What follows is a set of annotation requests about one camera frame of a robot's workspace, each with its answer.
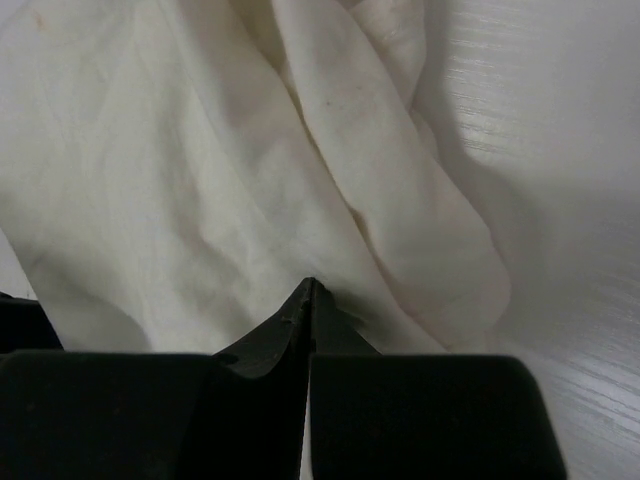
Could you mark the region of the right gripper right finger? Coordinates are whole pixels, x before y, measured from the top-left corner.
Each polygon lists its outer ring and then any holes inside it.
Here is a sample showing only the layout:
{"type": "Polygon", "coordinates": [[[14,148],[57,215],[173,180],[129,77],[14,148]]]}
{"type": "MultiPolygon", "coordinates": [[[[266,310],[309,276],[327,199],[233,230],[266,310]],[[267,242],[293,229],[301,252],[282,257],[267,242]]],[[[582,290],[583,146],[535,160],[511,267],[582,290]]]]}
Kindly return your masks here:
{"type": "Polygon", "coordinates": [[[500,355],[383,355],[332,294],[311,294],[317,479],[564,479],[539,386],[500,355]]]}

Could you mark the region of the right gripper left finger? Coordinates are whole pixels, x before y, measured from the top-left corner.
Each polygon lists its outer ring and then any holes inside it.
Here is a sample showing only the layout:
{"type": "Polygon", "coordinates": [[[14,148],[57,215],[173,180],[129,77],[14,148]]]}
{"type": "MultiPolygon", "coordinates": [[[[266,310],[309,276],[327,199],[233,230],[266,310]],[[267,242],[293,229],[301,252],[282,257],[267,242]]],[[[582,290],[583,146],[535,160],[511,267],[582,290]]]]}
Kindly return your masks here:
{"type": "Polygon", "coordinates": [[[313,283],[213,355],[1,352],[5,479],[296,479],[313,283]]]}

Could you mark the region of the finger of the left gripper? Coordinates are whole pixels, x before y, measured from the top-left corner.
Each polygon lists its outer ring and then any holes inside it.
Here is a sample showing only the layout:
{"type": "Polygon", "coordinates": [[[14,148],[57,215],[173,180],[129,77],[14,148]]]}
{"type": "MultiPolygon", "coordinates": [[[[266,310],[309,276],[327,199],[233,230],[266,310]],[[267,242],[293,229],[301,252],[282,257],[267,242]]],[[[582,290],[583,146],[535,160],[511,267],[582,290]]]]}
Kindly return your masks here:
{"type": "Polygon", "coordinates": [[[2,293],[0,350],[62,350],[61,342],[40,303],[2,293]]]}

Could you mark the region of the white t shirt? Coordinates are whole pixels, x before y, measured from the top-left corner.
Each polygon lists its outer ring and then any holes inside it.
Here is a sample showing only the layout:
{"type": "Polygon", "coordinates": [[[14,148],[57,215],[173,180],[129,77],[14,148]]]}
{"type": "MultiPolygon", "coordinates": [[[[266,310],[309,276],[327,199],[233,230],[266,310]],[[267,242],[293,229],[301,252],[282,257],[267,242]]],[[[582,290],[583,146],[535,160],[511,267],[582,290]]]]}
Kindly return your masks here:
{"type": "Polygon", "coordinates": [[[62,345],[213,353],[318,279],[386,352],[484,351],[510,282],[414,96],[421,1],[31,1],[1,228],[62,345]]]}

